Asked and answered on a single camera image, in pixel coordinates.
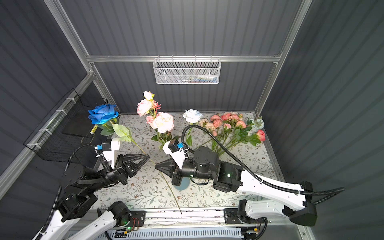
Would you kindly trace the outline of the white rose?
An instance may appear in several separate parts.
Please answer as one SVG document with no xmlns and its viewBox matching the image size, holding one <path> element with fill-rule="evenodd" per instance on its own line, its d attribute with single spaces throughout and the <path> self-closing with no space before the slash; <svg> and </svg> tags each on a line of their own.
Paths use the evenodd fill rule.
<svg viewBox="0 0 384 240">
<path fill-rule="evenodd" d="M 190 125 L 196 125 L 202 119 L 202 116 L 203 115 L 199 111 L 194 109 L 185 110 L 185 113 L 183 114 L 184 119 L 190 123 Z M 189 129 L 187 132 L 186 143 L 189 147 L 191 147 L 193 143 L 191 131 L 192 129 Z"/>
</svg>

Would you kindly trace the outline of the pink peony stem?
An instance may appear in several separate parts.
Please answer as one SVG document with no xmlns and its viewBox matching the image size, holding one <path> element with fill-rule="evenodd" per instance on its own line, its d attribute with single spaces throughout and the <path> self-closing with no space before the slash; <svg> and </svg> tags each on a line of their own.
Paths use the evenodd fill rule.
<svg viewBox="0 0 384 240">
<path fill-rule="evenodd" d="M 169 113 L 158 112 L 155 116 L 147 116 L 146 120 L 147 124 L 156 131 L 156 135 L 154 135 L 151 140 L 160 143 L 159 149 L 162 149 L 165 143 L 169 141 L 179 140 L 179 136 L 172 135 L 174 117 Z"/>
</svg>

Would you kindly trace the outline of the pink multi-bloom rose stem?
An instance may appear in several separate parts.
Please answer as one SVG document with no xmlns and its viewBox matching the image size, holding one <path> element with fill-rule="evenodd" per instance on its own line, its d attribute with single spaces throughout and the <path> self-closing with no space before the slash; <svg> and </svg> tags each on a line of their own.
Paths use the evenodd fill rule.
<svg viewBox="0 0 384 240">
<path fill-rule="evenodd" d="M 154 121 L 157 117 L 158 110 L 161 108 L 161 104 L 154 100 L 155 94 L 150 91 L 144 91 L 143 97 L 137 105 L 137 114 L 142 116 L 147 116 L 147 123 L 151 126 L 151 128 L 156 129 L 154 125 Z"/>
</svg>

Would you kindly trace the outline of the blue ceramic vase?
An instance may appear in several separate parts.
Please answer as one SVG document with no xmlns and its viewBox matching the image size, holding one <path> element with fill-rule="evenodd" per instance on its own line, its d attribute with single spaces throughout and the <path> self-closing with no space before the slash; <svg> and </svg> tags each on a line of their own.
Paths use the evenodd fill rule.
<svg viewBox="0 0 384 240">
<path fill-rule="evenodd" d="M 183 178 L 181 181 L 181 184 L 179 186 L 174 186 L 176 190 L 183 191 L 186 190 L 190 185 L 190 179 L 189 178 Z"/>
</svg>

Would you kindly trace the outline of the blue rose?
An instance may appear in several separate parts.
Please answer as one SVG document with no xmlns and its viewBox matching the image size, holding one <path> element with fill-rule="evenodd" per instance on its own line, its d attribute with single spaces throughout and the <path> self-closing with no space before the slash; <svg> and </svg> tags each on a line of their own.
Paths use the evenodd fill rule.
<svg viewBox="0 0 384 240">
<path fill-rule="evenodd" d="M 132 142 L 136 146 L 132 132 L 129 128 L 118 124 L 117 118 L 119 113 L 115 111 L 115 105 L 101 105 L 95 109 L 89 111 L 89 119 L 93 125 L 98 125 L 103 131 L 107 131 L 107 135 L 110 132 L 117 134 L 121 142 Z"/>
</svg>

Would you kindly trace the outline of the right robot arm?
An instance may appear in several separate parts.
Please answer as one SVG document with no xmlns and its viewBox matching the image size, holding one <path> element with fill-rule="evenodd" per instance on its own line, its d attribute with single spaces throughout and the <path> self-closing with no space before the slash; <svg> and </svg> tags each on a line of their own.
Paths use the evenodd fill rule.
<svg viewBox="0 0 384 240">
<path fill-rule="evenodd" d="M 318 219 L 316 206 L 309 197 L 301 195 L 303 186 L 253 176 L 239 165 L 220 161 L 217 153 L 206 147 L 194 151 L 192 158 L 185 151 L 164 148 L 171 158 L 155 165 L 156 170 L 172 179 L 172 185 L 180 186 L 184 178 L 212 180 L 217 191 L 244 192 L 266 198 L 262 203 L 240 200 L 236 213 L 241 223 L 253 224 L 262 218 L 284 217 L 292 223 L 313 227 Z"/>
</svg>

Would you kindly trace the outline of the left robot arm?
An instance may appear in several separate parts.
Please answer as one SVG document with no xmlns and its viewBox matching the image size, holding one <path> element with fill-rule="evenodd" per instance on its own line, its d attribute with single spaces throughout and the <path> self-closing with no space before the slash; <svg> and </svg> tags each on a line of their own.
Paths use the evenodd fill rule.
<svg viewBox="0 0 384 240">
<path fill-rule="evenodd" d="M 126 185 L 150 159 L 146 154 L 118 155 L 112 169 L 96 171 L 81 164 L 70 164 L 61 181 L 59 196 L 36 240 L 63 240 L 67 232 L 83 218 L 97 201 L 95 193 L 117 184 Z M 143 226 L 145 212 L 132 213 L 125 203 L 117 201 L 92 223 L 70 237 L 71 240 L 94 240 L 106 231 L 118 227 L 124 234 Z"/>
</svg>

